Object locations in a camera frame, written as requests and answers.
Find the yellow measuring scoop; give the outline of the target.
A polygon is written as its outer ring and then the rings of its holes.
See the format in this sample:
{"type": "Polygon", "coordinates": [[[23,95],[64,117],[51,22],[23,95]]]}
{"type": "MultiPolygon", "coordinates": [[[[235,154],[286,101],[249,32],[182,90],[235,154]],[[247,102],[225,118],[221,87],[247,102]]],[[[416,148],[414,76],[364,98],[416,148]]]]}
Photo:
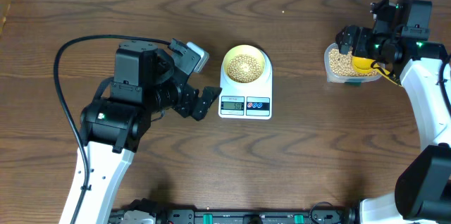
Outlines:
{"type": "Polygon", "coordinates": [[[395,74],[381,67],[379,65],[379,62],[376,60],[353,56],[352,67],[357,73],[361,74],[369,74],[373,71],[376,71],[378,74],[380,74],[382,77],[389,80],[393,84],[396,84],[397,86],[401,85],[400,80],[395,77],[395,74]]]}

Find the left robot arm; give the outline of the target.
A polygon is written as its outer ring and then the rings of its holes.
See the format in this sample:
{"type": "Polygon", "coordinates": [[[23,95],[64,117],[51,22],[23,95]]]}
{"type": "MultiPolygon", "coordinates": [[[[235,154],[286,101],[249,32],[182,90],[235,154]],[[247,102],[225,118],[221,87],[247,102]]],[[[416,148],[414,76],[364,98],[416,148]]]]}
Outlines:
{"type": "Polygon", "coordinates": [[[122,36],[114,74],[98,86],[77,126],[63,97],[58,65],[74,39],[58,50],[54,62],[56,92],[78,144],[77,164],[61,223],[107,223],[120,183],[141,137],[167,109],[202,120],[221,93],[219,87],[195,89],[188,83],[209,54],[189,42],[122,36]]]}

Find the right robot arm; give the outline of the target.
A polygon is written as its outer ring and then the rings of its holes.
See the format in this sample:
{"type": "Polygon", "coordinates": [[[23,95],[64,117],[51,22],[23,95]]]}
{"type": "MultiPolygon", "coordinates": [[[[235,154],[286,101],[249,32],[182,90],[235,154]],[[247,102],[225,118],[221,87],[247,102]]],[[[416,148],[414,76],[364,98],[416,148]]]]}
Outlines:
{"type": "Polygon", "coordinates": [[[372,28],[348,25],[336,35],[340,53],[392,66],[379,71],[406,91],[421,145],[394,192],[362,200],[353,223],[450,222],[450,55],[428,39],[431,9],[430,1],[383,0],[371,5],[372,28]]]}

